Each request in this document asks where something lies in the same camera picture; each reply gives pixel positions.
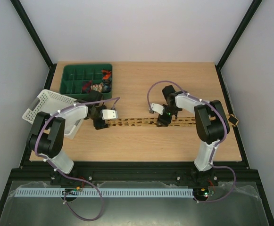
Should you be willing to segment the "yellow leopard print tie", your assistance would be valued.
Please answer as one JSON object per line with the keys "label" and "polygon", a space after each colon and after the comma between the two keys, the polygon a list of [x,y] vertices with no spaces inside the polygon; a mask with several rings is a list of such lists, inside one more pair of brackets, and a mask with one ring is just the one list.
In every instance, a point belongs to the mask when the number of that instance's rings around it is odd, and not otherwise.
{"label": "yellow leopard print tie", "polygon": [[[227,115],[229,126],[236,127],[239,120],[233,114]],[[157,126],[157,118],[125,118],[107,120],[109,126]],[[169,126],[173,127],[195,127],[195,117],[179,117],[173,118]]]}

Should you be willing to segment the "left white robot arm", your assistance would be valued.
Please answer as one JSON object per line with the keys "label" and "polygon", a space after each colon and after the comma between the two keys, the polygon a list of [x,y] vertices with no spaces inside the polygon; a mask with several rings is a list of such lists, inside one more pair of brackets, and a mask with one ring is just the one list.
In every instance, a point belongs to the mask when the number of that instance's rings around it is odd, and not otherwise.
{"label": "left white robot arm", "polygon": [[74,100],[65,108],[56,107],[51,113],[40,111],[36,114],[27,138],[27,147],[35,155],[48,162],[55,171],[69,174],[74,162],[63,150],[66,128],[73,133],[76,123],[92,119],[96,130],[108,128],[107,107],[104,105],[103,94],[91,91],[88,97]]}

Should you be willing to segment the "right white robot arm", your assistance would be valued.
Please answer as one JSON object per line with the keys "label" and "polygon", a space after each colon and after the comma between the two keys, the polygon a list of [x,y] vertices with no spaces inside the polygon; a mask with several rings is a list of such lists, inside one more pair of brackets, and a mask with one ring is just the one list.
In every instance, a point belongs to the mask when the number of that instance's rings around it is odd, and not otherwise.
{"label": "right white robot arm", "polygon": [[206,171],[213,167],[216,150],[230,131],[223,105],[219,100],[206,101],[186,91],[175,91],[172,85],[164,87],[162,94],[166,103],[151,103],[149,107],[151,113],[158,113],[158,127],[167,127],[179,111],[194,114],[200,147],[194,161],[197,169],[191,173],[191,178],[194,183],[203,184],[208,179]]}

